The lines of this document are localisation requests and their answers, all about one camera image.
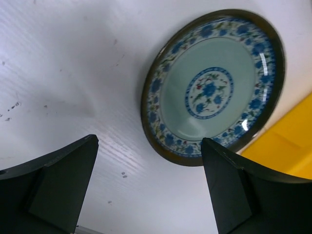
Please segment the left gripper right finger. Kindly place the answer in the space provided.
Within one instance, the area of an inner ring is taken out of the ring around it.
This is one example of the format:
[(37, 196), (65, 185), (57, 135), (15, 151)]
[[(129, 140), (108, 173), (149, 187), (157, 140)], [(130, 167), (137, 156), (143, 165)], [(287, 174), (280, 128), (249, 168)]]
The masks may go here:
[(220, 234), (309, 234), (312, 182), (223, 147), (201, 144), (203, 166)]

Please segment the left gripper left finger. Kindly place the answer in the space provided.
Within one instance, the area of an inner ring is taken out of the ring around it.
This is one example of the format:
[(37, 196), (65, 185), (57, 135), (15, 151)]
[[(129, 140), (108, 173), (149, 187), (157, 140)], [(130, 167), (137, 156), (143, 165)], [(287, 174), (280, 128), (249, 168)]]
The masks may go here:
[(96, 135), (0, 172), (2, 234), (75, 232), (98, 153)]

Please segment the blue floral plate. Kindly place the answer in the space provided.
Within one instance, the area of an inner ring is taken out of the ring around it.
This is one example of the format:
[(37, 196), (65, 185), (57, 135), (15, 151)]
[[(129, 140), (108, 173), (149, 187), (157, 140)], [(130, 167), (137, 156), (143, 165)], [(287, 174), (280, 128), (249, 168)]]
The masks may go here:
[(264, 127), (282, 93), (286, 61), (276, 29), (241, 9), (205, 14), (158, 53), (141, 96), (141, 121), (153, 149), (183, 166), (201, 166), (211, 138), (232, 151)]

